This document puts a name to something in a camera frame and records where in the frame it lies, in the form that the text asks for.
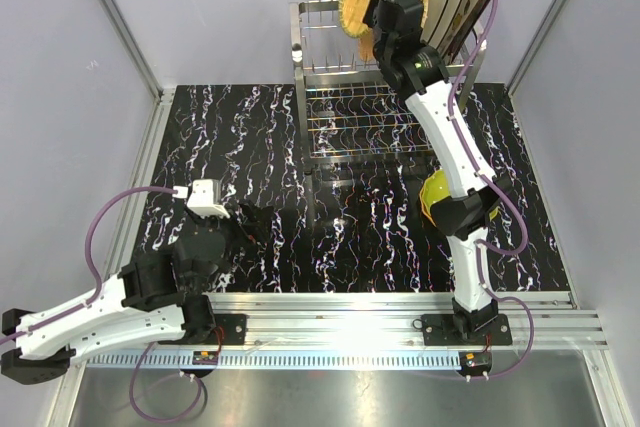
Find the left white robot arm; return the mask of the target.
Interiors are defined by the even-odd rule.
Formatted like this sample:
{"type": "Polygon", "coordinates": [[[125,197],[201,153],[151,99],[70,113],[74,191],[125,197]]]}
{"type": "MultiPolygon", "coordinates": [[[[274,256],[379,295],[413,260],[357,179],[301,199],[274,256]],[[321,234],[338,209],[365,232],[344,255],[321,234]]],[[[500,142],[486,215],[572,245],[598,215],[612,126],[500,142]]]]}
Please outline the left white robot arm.
{"type": "Polygon", "coordinates": [[[228,217],[193,215],[191,230],[162,249],[132,257],[99,295],[43,312],[6,311],[2,332],[15,346],[1,356],[2,375],[37,385],[111,350],[221,339],[209,296],[237,255],[256,254],[269,243],[273,217],[273,207],[249,201],[228,217]]]}

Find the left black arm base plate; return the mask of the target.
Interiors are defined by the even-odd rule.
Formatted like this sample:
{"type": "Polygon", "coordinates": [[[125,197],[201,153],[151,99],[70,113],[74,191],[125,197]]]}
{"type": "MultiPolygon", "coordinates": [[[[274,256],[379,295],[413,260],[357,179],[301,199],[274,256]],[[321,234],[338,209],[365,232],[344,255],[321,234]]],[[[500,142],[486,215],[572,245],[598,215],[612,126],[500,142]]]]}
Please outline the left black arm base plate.
{"type": "Polygon", "coordinates": [[[215,327],[191,341],[193,345],[243,346],[247,333],[246,314],[226,313],[215,315],[215,327]]]}

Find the orange polka-dot plate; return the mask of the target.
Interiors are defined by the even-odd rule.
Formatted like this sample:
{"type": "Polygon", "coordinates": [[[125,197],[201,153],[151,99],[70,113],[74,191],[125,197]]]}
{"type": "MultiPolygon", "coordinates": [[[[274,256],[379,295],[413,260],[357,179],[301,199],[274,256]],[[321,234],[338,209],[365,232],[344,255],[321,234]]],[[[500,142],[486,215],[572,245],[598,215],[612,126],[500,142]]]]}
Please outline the orange polka-dot plate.
{"type": "Polygon", "coordinates": [[[440,188],[438,185],[433,187],[428,180],[425,180],[420,192],[419,201],[422,215],[433,225],[436,226],[436,222],[433,219],[431,209],[441,200],[440,188]]]}

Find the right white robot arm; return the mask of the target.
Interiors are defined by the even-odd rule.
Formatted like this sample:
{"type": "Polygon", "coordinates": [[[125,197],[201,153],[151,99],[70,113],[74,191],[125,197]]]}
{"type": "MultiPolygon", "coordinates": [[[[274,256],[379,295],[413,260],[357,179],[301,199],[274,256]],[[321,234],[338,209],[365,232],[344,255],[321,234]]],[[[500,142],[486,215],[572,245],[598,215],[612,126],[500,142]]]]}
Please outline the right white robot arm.
{"type": "Polygon", "coordinates": [[[370,0],[364,22],[386,83],[425,131],[447,181],[448,193],[429,209],[446,236],[454,267],[452,328],[475,344],[496,322],[498,302],[488,291],[487,240],[496,188],[505,185],[477,147],[455,99],[438,51],[422,40],[422,0],[370,0]]]}

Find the green polka-dot plate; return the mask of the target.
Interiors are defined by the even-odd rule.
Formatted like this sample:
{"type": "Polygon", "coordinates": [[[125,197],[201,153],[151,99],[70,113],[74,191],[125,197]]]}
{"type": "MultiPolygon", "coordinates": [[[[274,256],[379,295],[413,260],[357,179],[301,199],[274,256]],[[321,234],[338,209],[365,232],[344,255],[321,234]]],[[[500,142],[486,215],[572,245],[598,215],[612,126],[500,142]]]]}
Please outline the green polka-dot plate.
{"type": "Polygon", "coordinates": [[[445,235],[485,227],[499,211],[499,196],[490,187],[472,188],[459,196],[451,194],[443,170],[424,181],[419,200],[422,214],[445,235]]]}

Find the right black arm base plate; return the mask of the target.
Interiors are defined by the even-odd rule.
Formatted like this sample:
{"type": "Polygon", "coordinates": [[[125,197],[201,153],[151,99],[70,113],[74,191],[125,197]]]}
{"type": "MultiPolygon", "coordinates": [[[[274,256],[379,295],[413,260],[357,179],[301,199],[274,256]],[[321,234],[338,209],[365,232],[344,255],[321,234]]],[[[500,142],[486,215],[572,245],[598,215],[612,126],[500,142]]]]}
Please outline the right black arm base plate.
{"type": "Polygon", "coordinates": [[[454,326],[452,314],[423,314],[412,323],[423,335],[425,346],[511,346],[513,338],[506,315],[499,314],[487,327],[464,337],[454,326]]]}

